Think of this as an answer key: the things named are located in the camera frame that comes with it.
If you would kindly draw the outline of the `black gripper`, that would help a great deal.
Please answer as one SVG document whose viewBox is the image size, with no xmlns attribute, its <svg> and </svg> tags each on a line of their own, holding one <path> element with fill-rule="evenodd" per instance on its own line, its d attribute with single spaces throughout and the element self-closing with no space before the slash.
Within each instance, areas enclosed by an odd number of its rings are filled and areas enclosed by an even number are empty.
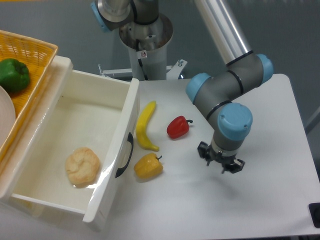
<svg viewBox="0 0 320 240">
<path fill-rule="evenodd" d="M 245 162 L 241 159 L 236 159 L 237 152 L 223 151 L 221 148 L 208 145 L 201 141 L 197 147 L 200 158 L 206 161 L 208 167 L 211 162 L 217 162 L 222 165 L 221 173 L 230 172 L 235 174 L 241 172 L 245 166 Z"/>
</svg>

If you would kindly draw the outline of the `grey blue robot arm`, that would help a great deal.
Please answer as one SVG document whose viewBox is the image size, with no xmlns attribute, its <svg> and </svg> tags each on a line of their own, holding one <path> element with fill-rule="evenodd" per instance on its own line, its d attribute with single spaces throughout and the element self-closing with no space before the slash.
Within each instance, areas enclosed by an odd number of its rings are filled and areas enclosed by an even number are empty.
<svg viewBox="0 0 320 240">
<path fill-rule="evenodd" d="M 227 68 L 216 77 L 197 74 L 186 86 L 188 98 L 214 130 L 211 143 L 201 142 L 197 150 L 207 163 L 220 163 L 224 172 L 234 174 L 245 165 L 236 155 L 253 123 L 251 111 L 235 99 L 267 82 L 274 67 L 267 56 L 253 53 L 225 1 L 195 4 Z M 167 45 L 173 25 L 159 12 L 158 1 L 95 0 L 91 9 L 103 31 L 118 30 L 134 78 L 169 78 Z"/>
</svg>

